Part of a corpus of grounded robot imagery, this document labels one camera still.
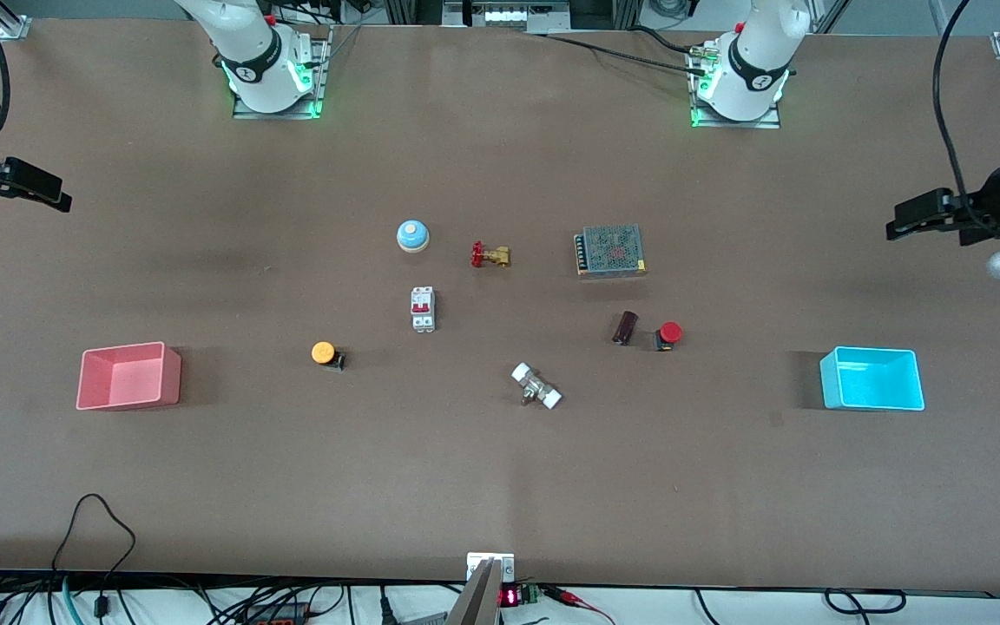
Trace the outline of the cyan plastic bin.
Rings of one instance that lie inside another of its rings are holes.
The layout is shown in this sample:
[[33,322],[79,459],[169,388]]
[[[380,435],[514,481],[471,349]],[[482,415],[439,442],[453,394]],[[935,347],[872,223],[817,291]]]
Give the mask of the cyan plastic bin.
[[838,345],[819,361],[823,405],[836,411],[924,411],[917,354]]

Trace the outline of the pink plastic bin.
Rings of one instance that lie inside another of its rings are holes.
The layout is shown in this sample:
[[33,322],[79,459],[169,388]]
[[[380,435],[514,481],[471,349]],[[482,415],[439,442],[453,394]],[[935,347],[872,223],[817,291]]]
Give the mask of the pink plastic bin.
[[112,345],[81,355],[76,409],[130,411],[174,406],[182,356],[164,343]]

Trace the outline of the metal mesh power supply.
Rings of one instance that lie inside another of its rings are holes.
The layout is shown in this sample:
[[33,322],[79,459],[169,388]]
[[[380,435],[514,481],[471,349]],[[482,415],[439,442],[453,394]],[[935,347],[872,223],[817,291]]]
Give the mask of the metal mesh power supply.
[[573,236],[573,253],[579,280],[628,280],[647,272],[638,224],[583,227]]

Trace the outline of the white-capped metal fitting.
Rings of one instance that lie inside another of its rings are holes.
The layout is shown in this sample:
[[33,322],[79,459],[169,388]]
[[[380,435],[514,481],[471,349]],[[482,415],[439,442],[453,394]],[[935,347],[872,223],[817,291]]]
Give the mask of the white-capped metal fitting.
[[563,400],[563,393],[548,383],[532,365],[520,363],[513,368],[512,379],[523,389],[521,405],[538,403],[547,409],[556,408]]

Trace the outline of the white device behind table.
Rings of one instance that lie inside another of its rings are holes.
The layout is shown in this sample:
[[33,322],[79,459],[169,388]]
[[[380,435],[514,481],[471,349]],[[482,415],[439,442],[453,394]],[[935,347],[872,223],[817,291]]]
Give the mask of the white device behind table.
[[568,0],[442,0],[444,27],[500,28],[525,33],[571,29]]

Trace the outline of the red alligator clip lead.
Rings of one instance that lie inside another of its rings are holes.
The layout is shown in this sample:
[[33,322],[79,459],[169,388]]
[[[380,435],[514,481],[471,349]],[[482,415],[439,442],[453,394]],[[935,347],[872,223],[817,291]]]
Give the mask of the red alligator clip lead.
[[561,589],[561,587],[551,584],[539,584],[538,588],[541,594],[549,598],[549,600],[560,602],[561,605],[567,606],[567,608],[587,610],[587,612],[592,612],[603,617],[604,620],[608,621],[609,625],[616,625],[616,621],[609,614],[603,612],[602,609],[595,608],[590,602],[584,601],[581,597],[566,589]]

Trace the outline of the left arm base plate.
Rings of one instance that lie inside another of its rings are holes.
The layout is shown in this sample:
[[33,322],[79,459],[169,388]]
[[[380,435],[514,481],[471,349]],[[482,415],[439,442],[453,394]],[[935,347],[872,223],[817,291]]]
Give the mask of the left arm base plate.
[[778,129],[778,101],[788,67],[761,69],[742,58],[737,36],[726,33],[686,54],[690,76],[691,126]]

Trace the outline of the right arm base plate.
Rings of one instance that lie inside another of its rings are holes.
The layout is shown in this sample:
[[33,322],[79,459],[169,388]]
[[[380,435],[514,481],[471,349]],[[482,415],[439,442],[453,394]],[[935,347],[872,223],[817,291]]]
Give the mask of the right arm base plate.
[[282,52],[282,70],[288,75],[285,83],[271,79],[282,98],[295,98],[279,111],[259,111],[251,108],[238,92],[233,93],[233,118],[237,120],[316,120],[322,116],[326,98],[326,83],[330,68],[332,39],[313,38],[309,33],[294,31],[286,39]]

